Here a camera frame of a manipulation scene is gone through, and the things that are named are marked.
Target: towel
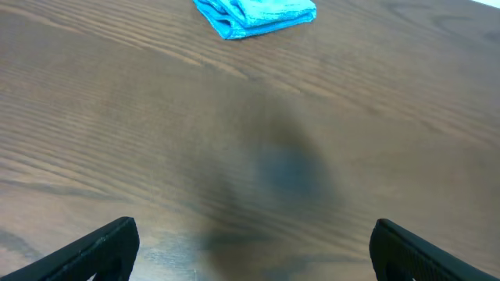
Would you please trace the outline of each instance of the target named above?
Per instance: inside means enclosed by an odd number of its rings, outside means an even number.
[[[310,0],[193,0],[224,39],[265,34],[316,18]]]

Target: tabletop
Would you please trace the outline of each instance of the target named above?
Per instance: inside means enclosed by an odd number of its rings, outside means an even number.
[[[375,280],[388,218],[500,277],[500,9],[0,0],[0,276],[120,216],[132,280]]]

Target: table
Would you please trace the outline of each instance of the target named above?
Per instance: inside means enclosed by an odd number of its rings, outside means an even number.
[[[0,0],[0,275],[128,215],[132,280],[375,280],[383,217],[499,277],[500,10],[316,4]]]

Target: folded cloth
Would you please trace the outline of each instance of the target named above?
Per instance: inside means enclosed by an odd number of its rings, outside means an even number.
[[[193,0],[224,39],[265,34],[316,18],[310,0]]]

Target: wood grain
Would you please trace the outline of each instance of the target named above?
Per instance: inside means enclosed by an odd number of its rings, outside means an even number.
[[[123,215],[133,280],[375,280],[386,217],[500,277],[500,10],[0,0],[0,276]]]

